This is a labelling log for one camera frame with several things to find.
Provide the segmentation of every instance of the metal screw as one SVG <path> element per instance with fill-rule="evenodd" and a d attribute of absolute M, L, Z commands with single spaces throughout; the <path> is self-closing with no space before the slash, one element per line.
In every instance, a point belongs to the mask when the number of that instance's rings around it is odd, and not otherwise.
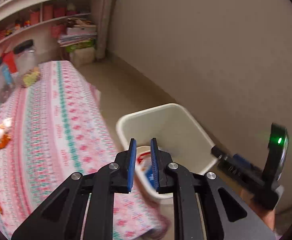
<path fill-rule="evenodd" d="M 172 170 L 175 170 L 178 168 L 178 164 L 177 163 L 169 163 L 168 167 L 171 168 Z"/>
<path fill-rule="evenodd" d="M 216 174 L 213 172 L 207 173 L 206 176 L 208 179 L 215 179 L 217 177 Z"/>
<path fill-rule="evenodd" d="M 119 167 L 119 165 L 117 163 L 110 163 L 109 164 L 109 168 L 111 170 L 116 170 L 116 169 L 118 169 L 118 167 Z"/>
<path fill-rule="evenodd" d="M 80 179 L 81 177 L 81 174 L 79 172 L 74 172 L 72 175 L 71 175 L 71 178 L 73 180 L 77 180 L 77 179 Z"/>

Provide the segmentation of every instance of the trash can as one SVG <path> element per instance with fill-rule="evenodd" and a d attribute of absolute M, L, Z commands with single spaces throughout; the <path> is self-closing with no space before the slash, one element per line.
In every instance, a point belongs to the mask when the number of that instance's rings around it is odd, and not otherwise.
<path fill-rule="evenodd" d="M 149 146 L 156 137 L 158 147 L 171 154 L 174 162 L 197 174 L 206 173 L 217 161 L 210 153 L 213 141 L 194 117 L 178 104 L 166 104 L 127 114 L 119 119 L 116 131 L 124 149 L 128 149 L 131 138 L 137 146 Z M 152 200 L 160 202 L 170 199 L 172 194 L 158 194 L 140 170 L 136 175 Z"/>

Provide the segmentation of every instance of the red container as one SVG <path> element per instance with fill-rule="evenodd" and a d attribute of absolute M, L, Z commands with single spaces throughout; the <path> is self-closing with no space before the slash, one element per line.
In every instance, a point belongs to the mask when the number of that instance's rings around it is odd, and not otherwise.
<path fill-rule="evenodd" d="M 66 15 L 66 8 L 65 7 L 54 9 L 54 18 L 63 17 L 65 15 Z"/>
<path fill-rule="evenodd" d="M 6 63 L 11 73 L 15 73 L 17 71 L 14 61 L 14 53 L 12 51 L 3 55 L 3 62 Z"/>
<path fill-rule="evenodd" d="M 67 13 L 66 13 L 67 16 L 71 16 L 71 15 L 75 15 L 75 14 L 77 14 L 76 11 L 67 11 Z"/>
<path fill-rule="evenodd" d="M 40 11 L 33 12 L 30 14 L 30 25 L 39 23 L 39 15 L 40 15 Z"/>
<path fill-rule="evenodd" d="M 45 5 L 43 11 L 43 21 L 48 21 L 54 17 L 54 7 L 53 5 Z"/>

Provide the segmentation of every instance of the blue object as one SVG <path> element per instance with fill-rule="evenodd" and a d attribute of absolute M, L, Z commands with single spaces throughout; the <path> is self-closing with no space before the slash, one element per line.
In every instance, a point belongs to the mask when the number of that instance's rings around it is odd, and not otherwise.
<path fill-rule="evenodd" d="M 151 139 L 150 141 L 150 156 L 151 156 L 151 166 L 152 166 L 152 171 L 153 171 L 153 187 L 157 191 L 159 188 L 159 174 L 158 174 L 158 163 L 156 159 L 153 139 Z"/>
<path fill-rule="evenodd" d="M 153 188 L 155 188 L 154 182 L 153 182 L 153 168 L 149 167 L 149 169 L 145 172 L 145 176 L 147 177 L 150 185 L 152 185 Z"/>
<path fill-rule="evenodd" d="M 2 68 L 3 71 L 3 76 L 5 78 L 6 84 L 10 85 L 13 83 L 12 76 L 10 75 L 9 69 L 6 65 L 3 66 Z"/>
<path fill-rule="evenodd" d="M 135 163 L 136 163 L 136 151 L 137 151 L 137 142 L 135 139 L 132 139 L 130 141 L 128 151 L 130 151 L 130 160 L 129 160 L 129 167 L 128 167 L 127 188 L 129 192 L 132 192 L 132 187 L 134 183 Z"/>
<path fill-rule="evenodd" d="M 241 157 L 239 154 L 235 154 L 233 158 L 241 163 L 242 166 L 244 166 L 246 169 L 251 168 L 251 164 L 249 161 L 247 161 L 245 158 Z"/>

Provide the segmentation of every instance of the white wall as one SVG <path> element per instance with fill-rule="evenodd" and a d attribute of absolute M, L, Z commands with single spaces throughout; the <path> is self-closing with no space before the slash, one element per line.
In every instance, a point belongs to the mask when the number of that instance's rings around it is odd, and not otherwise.
<path fill-rule="evenodd" d="M 109 50 L 260 167 L 272 122 L 290 134 L 279 208 L 292 205 L 289 0 L 117 0 Z"/>

